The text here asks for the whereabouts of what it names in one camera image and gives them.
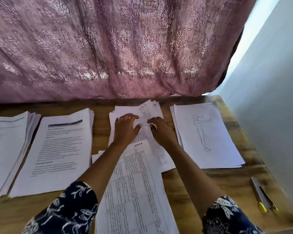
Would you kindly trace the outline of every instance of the forearm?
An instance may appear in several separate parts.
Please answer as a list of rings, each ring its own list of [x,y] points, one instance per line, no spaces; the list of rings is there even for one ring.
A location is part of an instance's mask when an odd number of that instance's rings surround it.
[[[178,144],[165,148],[174,161],[177,171],[188,191],[188,194],[198,212],[203,218],[207,209],[224,193],[203,172],[202,169]]]
[[[127,145],[112,142],[106,151],[95,161],[94,164],[83,173],[77,181],[86,182],[96,193],[100,203],[107,184],[112,176],[119,157]]]

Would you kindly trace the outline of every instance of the left hand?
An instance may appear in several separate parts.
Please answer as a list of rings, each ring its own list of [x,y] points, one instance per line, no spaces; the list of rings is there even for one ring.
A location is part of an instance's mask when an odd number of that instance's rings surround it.
[[[132,113],[127,113],[120,118],[116,118],[114,142],[126,145],[127,147],[135,139],[142,127],[139,124],[133,128],[133,122],[138,118],[139,116]]]

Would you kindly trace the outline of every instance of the stack of paper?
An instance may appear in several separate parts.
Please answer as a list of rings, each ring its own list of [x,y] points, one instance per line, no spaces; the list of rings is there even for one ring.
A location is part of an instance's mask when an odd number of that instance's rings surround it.
[[[44,117],[9,197],[66,189],[90,166],[94,113]]]
[[[114,127],[116,118],[119,118],[127,113],[133,113],[140,117],[139,119],[135,120],[134,126],[138,124],[143,125],[133,143],[144,139],[147,139],[149,141],[149,144],[152,148],[152,152],[158,157],[161,172],[166,172],[168,170],[176,168],[174,162],[172,161],[172,158],[169,156],[167,151],[162,146],[160,146],[153,138],[149,124],[147,123],[148,119],[153,117],[163,118],[163,113],[160,109],[160,104],[156,101],[151,102],[151,100],[148,100],[140,106],[132,107],[115,106],[115,110],[113,112],[110,112],[111,135],[109,139],[109,145],[113,142],[114,139]]]
[[[8,193],[40,117],[29,112],[0,117],[0,196]]]
[[[202,169],[238,168],[244,160],[215,103],[170,107],[179,144]]]
[[[93,161],[103,153],[93,156]],[[179,234],[148,140],[121,155],[98,208],[95,233]]]

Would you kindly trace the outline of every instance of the curtain fold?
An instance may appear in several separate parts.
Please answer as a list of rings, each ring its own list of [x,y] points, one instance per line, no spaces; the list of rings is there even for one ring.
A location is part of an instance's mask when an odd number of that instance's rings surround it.
[[[0,103],[214,90],[256,0],[0,0]]]

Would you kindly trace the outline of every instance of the outline drawing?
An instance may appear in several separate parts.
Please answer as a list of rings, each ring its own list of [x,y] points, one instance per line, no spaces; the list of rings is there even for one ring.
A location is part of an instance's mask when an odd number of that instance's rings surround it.
[[[199,118],[201,118],[201,117],[193,115],[194,124],[197,127],[197,132],[199,133],[199,136],[201,138],[201,143],[202,143],[202,145],[204,147],[204,150],[205,151],[211,151],[211,149],[207,148],[206,145],[205,145],[205,137],[204,137],[204,131],[203,131],[202,126],[204,126],[205,122],[212,122],[213,120],[211,120],[211,119],[209,119],[209,120],[199,120]]]

